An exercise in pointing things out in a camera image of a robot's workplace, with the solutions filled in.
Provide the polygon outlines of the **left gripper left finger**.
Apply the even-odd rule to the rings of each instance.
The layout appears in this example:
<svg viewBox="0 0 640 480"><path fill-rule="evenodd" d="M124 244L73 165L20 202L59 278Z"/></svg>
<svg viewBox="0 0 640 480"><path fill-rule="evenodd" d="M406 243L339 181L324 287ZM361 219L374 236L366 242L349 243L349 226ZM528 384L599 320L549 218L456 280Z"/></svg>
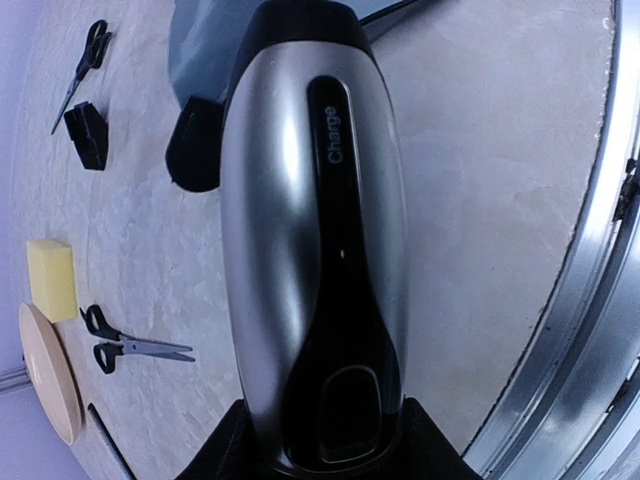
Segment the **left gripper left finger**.
<svg viewBox="0 0 640 480"><path fill-rule="evenodd" d="M178 480L274 479L275 472L259 459L250 414L236 400L195 457L176 476Z"/></svg>

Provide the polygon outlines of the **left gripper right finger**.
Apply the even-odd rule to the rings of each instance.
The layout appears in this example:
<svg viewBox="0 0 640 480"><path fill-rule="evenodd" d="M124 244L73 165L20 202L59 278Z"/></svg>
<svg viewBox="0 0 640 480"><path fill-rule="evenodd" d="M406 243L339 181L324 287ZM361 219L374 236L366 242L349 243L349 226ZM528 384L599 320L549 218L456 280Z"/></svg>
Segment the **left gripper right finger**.
<svg viewBox="0 0 640 480"><path fill-rule="evenodd" d="M402 409L402 435L394 453L394 478L410 480L477 480L419 401L406 397Z"/></svg>

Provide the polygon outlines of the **black scissors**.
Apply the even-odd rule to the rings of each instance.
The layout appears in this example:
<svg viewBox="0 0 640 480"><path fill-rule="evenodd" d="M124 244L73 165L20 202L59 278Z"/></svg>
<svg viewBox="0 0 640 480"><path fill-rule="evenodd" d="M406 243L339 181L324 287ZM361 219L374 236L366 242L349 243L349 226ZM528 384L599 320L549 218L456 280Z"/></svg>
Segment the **black scissors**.
<svg viewBox="0 0 640 480"><path fill-rule="evenodd" d="M93 346L93 355L101 371L106 375L115 372L116 359L125 355L195 362L195 359L188 355L193 351L191 347L136 338L110 326L102 309L97 304L93 304L85 310L80 308L79 313L89 333L104 339L103 343Z"/></svg>
<svg viewBox="0 0 640 480"><path fill-rule="evenodd" d="M78 86L84 80L90 70L97 70L102 66L106 50L111 41L113 33L108 30L108 22L104 19L94 22L87 33L84 50L74 71L74 77L67 88L62 105L57 113L56 119L51 128L53 135L57 129L64 113L73 98Z"/></svg>

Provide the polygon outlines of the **silver black hair clipper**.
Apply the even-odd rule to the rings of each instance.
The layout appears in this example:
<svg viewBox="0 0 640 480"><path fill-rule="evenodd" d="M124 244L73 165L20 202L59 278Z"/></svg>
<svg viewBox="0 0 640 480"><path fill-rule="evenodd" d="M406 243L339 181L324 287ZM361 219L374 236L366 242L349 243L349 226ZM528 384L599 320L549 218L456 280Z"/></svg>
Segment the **silver black hair clipper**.
<svg viewBox="0 0 640 480"><path fill-rule="evenodd" d="M407 226L393 107L335 1L266 1L227 97L221 226L239 377L261 463L351 479L401 430Z"/></svg>

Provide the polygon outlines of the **grey zip pouch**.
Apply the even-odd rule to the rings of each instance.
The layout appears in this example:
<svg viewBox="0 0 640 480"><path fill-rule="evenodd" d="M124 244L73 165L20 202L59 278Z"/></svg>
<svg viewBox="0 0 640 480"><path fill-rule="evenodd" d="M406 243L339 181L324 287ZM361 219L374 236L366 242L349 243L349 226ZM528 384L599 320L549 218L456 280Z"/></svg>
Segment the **grey zip pouch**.
<svg viewBox="0 0 640 480"><path fill-rule="evenodd" d="M171 180L218 191L225 214L252 222L401 212L397 122L368 20L350 1L177 2Z"/></svg>

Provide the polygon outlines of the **black comb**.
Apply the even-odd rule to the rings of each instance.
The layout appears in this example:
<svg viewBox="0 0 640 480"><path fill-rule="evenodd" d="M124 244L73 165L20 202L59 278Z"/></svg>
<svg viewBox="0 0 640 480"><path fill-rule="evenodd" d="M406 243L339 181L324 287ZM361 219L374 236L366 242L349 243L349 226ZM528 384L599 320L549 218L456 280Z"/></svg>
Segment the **black comb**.
<svg viewBox="0 0 640 480"><path fill-rule="evenodd" d="M99 430L99 435L101 436L103 442L105 443L108 451L114 457L114 460L116 461L118 467L122 471L124 477L126 479L128 479L128 480L135 480L136 479L135 475L133 474L132 470L130 469L128 463L126 462L126 460L124 458L124 456L120 452L120 450L119 450L118 446L116 445L116 442L114 441L113 437L109 433L106 425L104 424L103 420L101 419L101 417L100 417L96 407L94 406L94 404L90 403L87 406L87 410L88 410L89 416L91 417L91 419L93 420L93 422L95 423L95 425L97 426L97 428Z"/></svg>

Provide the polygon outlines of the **beige round plate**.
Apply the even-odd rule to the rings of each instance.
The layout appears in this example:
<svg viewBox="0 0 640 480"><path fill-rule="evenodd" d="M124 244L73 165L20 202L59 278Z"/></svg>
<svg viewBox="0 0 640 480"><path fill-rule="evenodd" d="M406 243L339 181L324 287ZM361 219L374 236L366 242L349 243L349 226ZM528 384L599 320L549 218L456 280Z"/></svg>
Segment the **beige round plate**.
<svg viewBox="0 0 640 480"><path fill-rule="evenodd" d="M76 382L53 325L32 304L19 306L19 330L27 372L52 427L71 446L83 427Z"/></svg>

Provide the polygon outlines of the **yellow sponge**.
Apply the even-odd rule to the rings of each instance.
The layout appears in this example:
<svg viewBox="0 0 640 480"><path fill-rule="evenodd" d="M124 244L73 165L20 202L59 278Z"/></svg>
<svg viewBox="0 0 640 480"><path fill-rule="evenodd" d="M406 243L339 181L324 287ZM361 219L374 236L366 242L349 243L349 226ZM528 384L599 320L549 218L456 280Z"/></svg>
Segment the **yellow sponge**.
<svg viewBox="0 0 640 480"><path fill-rule="evenodd" d="M33 304L51 322L77 317L78 304L72 248L53 239L26 243Z"/></svg>

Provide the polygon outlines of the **black clipper guard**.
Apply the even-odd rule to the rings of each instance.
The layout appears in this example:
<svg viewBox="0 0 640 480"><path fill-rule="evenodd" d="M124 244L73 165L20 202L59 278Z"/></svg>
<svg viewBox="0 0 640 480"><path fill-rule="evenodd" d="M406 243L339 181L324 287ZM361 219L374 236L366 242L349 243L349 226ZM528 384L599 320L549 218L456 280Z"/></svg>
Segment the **black clipper guard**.
<svg viewBox="0 0 640 480"><path fill-rule="evenodd" d="M71 141L86 170L104 171L108 158L108 123L90 102L82 102L64 114Z"/></svg>

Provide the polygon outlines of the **aluminium front rail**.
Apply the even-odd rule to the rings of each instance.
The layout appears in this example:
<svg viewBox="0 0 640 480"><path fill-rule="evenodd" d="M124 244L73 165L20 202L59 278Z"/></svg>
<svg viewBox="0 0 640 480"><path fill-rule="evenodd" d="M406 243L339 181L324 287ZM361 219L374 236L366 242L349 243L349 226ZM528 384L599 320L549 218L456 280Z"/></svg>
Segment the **aluminium front rail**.
<svg viewBox="0 0 640 480"><path fill-rule="evenodd" d="M639 5L616 1L604 124L574 238L465 451L486 479L639 475Z"/></svg>

